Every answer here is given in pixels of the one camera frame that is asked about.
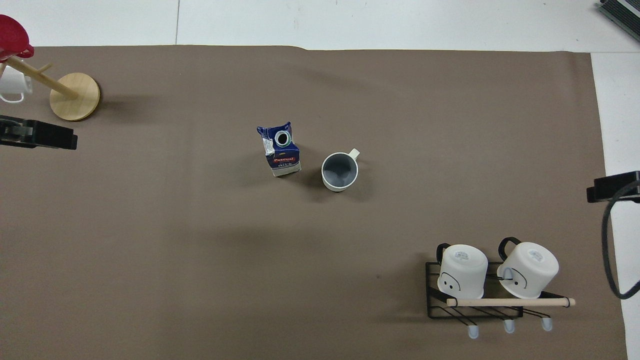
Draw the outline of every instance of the upside-down white mug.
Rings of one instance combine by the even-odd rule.
[[[18,103],[24,100],[25,94],[33,93],[31,78],[6,66],[0,76],[0,99],[8,103]],[[19,100],[9,100],[4,98],[4,94],[20,94]]]
[[[360,151],[334,152],[322,163],[322,182],[327,189],[341,192],[351,186],[358,178],[358,163],[356,159]]]
[[[440,264],[438,289],[457,299],[480,299],[489,262],[484,252],[470,245],[441,243],[436,250]]]
[[[516,247],[509,257],[504,252],[507,243]],[[560,269],[558,260],[551,251],[536,243],[504,238],[498,246],[498,254],[504,261],[498,266],[500,284],[508,292],[521,299],[537,299]]]

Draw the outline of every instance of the face drawing on mug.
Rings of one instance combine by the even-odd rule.
[[[513,278],[513,280],[507,280],[507,281],[513,281],[513,284],[520,287],[522,286],[523,289],[527,288],[527,278],[524,277],[524,275],[522,275],[522,272],[519,272],[518,270],[511,268],[511,277]]]
[[[438,279],[440,282],[440,286],[445,289],[449,288],[450,290],[458,290],[461,291],[460,283],[456,280],[455,277],[451,276],[448,272],[443,272]]]

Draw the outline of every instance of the mug handle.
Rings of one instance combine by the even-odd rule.
[[[349,153],[349,156],[351,156],[351,158],[354,160],[358,158],[358,155],[360,155],[360,151],[356,149],[351,150],[351,152]]]
[[[24,101],[24,92],[20,93],[20,100],[7,100],[7,99],[4,98],[4,96],[2,96],[2,94],[0,94],[0,99],[2,99],[4,102],[8,102],[10,104],[17,104],[18,102]]]
[[[438,264],[442,265],[442,253],[444,252],[444,249],[450,246],[451,245],[448,243],[441,243],[438,245],[438,249],[436,250],[436,260],[438,261]]]
[[[514,238],[513,236],[510,236],[508,238],[504,238],[502,239],[502,241],[500,241],[500,245],[498,245],[498,255],[500,255],[500,258],[505,261],[507,260],[507,254],[504,253],[504,247],[507,246],[508,242],[512,242],[516,245],[518,245],[519,243],[521,243],[522,241]]]

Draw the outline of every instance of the blue milk carton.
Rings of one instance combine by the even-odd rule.
[[[291,123],[276,127],[258,127],[262,137],[264,155],[271,167],[273,176],[282,176],[302,170],[300,149],[293,143]]]

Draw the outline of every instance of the white table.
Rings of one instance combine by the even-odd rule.
[[[592,0],[4,0],[0,12],[22,23],[34,46],[589,52],[607,174],[640,170],[640,43],[595,9]],[[612,215],[623,291],[640,278],[637,219],[635,204]],[[622,309],[629,359],[640,359],[640,295]]]

